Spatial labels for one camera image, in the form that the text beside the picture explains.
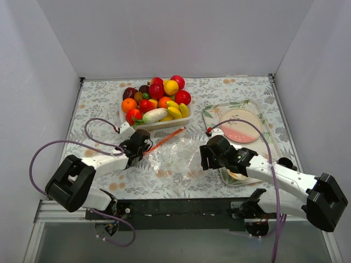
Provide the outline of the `clear zip top bag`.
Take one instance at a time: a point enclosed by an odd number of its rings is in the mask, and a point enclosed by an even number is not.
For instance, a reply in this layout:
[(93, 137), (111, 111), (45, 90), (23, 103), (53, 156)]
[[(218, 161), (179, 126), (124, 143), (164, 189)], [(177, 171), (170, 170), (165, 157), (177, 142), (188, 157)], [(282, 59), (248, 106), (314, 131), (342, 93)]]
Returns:
[(146, 153), (143, 167), (167, 182), (189, 184), (205, 175), (201, 168), (200, 146), (207, 138), (190, 129), (179, 129), (159, 141)]

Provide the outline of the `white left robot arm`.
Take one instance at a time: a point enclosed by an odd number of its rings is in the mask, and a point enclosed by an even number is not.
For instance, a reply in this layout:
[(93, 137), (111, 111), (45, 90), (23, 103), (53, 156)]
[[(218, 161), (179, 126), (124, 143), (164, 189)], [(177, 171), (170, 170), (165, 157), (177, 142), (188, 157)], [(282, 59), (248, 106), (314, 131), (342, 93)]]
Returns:
[(142, 160), (144, 152), (151, 148), (150, 133), (138, 129), (106, 155), (78, 158), (67, 156), (45, 187), (45, 193), (67, 211), (79, 208), (95, 209), (104, 219), (116, 215), (117, 199), (101, 189), (92, 188), (95, 178), (118, 170), (126, 170)]

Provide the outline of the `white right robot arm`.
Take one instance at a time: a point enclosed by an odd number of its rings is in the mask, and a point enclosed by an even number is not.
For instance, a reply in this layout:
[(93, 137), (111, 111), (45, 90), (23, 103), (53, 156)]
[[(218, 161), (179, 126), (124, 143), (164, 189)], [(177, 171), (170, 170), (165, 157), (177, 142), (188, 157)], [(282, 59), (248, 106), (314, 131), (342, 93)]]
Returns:
[(235, 214), (243, 218), (260, 218), (264, 214), (286, 214), (307, 219), (325, 232), (333, 232), (348, 200), (336, 179), (329, 174), (303, 174), (292, 169), (292, 163), (270, 164), (257, 152), (235, 148), (222, 135), (216, 135), (200, 146), (203, 170), (225, 168), (235, 174), (258, 179), (287, 192), (270, 194), (259, 188), (238, 208)]

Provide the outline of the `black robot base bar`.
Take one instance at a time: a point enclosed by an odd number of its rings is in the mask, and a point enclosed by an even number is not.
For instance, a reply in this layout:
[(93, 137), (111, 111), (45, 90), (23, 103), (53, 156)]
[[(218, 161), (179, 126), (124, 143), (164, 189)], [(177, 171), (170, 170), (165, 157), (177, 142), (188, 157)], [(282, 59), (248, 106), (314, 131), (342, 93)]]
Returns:
[(258, 198), (113, 199), (105, 210), (87, 212), (87, 220), (110, 220), (105, 231), (203, 230), (269, 232), (275, 216), (258, 208)]

